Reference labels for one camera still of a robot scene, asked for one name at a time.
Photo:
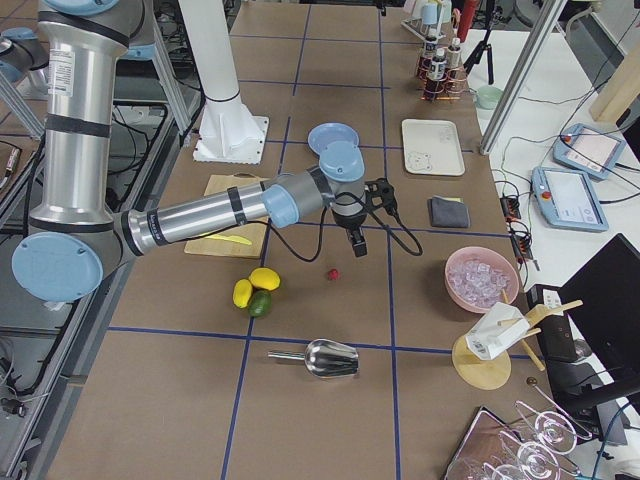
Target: tripod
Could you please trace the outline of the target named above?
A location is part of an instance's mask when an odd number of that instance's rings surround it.
[[[471,73],[474,65],[478,65],[482,60],[482,55],[487,52],[487,74],[489,76],[489,85],[493,85],[493,52],[491,50],[491,44],[489,43],[489,36],[491,35],[491,21],[495,14],[495,0],[487,0],[487,9],[485,10],[484,19],[484,38],[473,49],[469,58],[464,62],[464,69],[467,75]]]

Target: metal scoop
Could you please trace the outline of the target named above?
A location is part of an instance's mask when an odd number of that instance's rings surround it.
[[[326,340],[314,340],[304,353],[270,351],[269,358],[304,362],[307,370],[319,378],[345,377],[358,372],[358,351],[348,345]]]

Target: cutting board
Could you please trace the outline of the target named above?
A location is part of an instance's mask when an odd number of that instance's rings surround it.
[[[204,192],[206,195],[224,192],[230,187],[242,187],[264,180],[264,178],[249,175],[211,175]],[[251,245],[218,240],[212,238],[200,238],[187,242],[184,251],[195,255],[214,255],[218,257],[260,258],[264,235],[267,227],[259,224],[248,224],[241,227],[230,228],[222,232],[222,235],[240,235],[251,241]]]

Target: bowl of ice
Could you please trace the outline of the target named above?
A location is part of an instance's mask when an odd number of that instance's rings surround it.
[[[451,254],[444,267],[451,299],[465,310],[487,313],[497,302],[512,303],[518,295],[518,274],[499,253],[483,247],[464,247]]]

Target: white tray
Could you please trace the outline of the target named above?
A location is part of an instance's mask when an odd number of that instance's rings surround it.
[[[407,172],[449,176],[464,173],[464,160],[454,123],[445,120],[403,120],[402,142]]]

